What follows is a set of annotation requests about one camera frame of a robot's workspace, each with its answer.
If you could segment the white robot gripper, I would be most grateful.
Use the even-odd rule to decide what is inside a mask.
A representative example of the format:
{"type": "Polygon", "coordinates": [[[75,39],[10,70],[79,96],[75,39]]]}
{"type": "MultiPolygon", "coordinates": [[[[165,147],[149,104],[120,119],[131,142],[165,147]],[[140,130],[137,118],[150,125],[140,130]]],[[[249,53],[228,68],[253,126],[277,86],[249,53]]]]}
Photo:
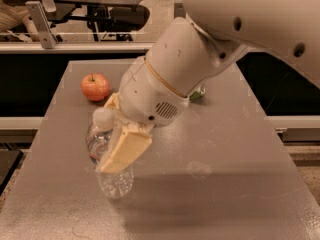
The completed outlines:
{"type": "Polygon", "coordinates": [[[126,169],[152,144],[153,125],[145,124],[167,126],[188,105],[187,98],[166,87],[149,69],[145,58],[138,57],[123,74],[119,93],[113,93],[104,104],[138,123],[124,125],[112,134],[109,150],[100,159],[97,171],[115,174],[126,169]]]}

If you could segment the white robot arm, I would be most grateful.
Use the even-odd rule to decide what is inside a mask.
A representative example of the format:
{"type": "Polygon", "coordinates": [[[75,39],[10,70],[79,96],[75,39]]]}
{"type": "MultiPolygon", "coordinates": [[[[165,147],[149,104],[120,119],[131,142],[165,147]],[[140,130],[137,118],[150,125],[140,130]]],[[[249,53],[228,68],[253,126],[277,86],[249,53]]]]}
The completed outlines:
{"type": "Polygon", "coordinates": [[[182,0],[178,17],[123,75],[107,101],[114,116],[108,150],[96,169],[118,173],[171,124],[192,92],[245,55],[261,49],[320,86],[320,0],[182,0]]]}

